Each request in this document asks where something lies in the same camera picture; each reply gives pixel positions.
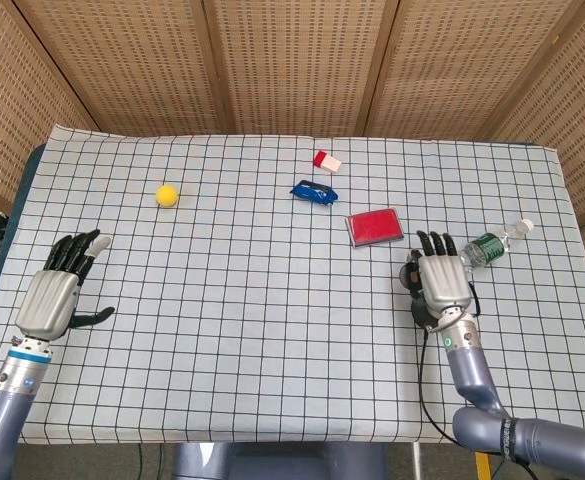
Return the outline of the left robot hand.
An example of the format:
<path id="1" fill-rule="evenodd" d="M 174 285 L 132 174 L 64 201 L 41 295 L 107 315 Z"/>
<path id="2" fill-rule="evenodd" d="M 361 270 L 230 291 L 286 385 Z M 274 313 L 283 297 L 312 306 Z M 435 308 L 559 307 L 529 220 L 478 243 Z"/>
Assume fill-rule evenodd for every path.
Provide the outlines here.
<path id="1" fill-rule="evenodd" d="M 97 256 L 111 239 L 98 229 L 58 240 L 26 292 L 16 326 L 29 338 L 51 342 L 68 330 L 98 325 L 115 312 L 113 307 L 91 315 L 76 313 L 82 286 Z"/>

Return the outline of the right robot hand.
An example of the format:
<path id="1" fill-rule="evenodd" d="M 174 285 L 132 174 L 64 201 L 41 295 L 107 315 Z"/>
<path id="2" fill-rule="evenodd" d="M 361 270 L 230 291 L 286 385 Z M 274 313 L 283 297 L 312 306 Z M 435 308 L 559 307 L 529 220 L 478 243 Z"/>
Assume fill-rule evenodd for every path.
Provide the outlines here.
<path id="1" fill-rule="evenodd" d="M 448 233 L 416 232 L 420 249 L 413 249 L 404 265 L 403 279 L 411 295 L 421 297 L 433 317 L 449 309 L 467 310 L 473 301 L 466 271 Z"/>

